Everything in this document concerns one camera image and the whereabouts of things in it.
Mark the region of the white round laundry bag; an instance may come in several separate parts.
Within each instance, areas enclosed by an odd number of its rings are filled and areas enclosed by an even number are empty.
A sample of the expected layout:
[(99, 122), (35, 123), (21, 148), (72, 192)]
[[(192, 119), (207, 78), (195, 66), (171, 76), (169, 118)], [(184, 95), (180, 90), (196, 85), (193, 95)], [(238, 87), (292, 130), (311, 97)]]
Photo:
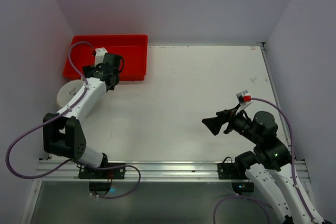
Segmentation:
[(58, 91), (56, 105), (60, 109), (63, 108), (77, 94), (83, 84), (84, 82), (82, 80), (72, 80), (63, 85)]

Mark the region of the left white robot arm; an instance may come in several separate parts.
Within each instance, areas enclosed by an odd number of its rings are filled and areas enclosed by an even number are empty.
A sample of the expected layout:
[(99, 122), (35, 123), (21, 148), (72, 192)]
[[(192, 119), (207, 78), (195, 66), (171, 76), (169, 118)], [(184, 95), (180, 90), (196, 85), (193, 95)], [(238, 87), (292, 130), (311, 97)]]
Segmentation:
[(87, 145), (81, 123), (106, 92), (114, 90), (124, 67), (120, 55), (106, 52), (94, 65), (84, 66), (86, 78), (77, 94), (57, 113), (43, 118), (44, 151), (90, 167), (102, 167), (106, 154)]

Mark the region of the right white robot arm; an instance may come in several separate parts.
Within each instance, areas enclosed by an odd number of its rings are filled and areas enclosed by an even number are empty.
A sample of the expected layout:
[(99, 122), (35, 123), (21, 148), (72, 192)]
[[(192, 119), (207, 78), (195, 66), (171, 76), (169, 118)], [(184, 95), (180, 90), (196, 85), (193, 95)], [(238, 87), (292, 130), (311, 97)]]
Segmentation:
[(281, 223), (328, 223), (312, 204), (300, 182), (292, 156), (277, 137), (274, 116), (259, 111), (250, 119), (244, 110), (223, 110), (202, 119), (213, 135), (227, 125), (225, 134), (235, 131), (255, 144), (253, 151), (235, 157), (232, 168), (257, 186)]

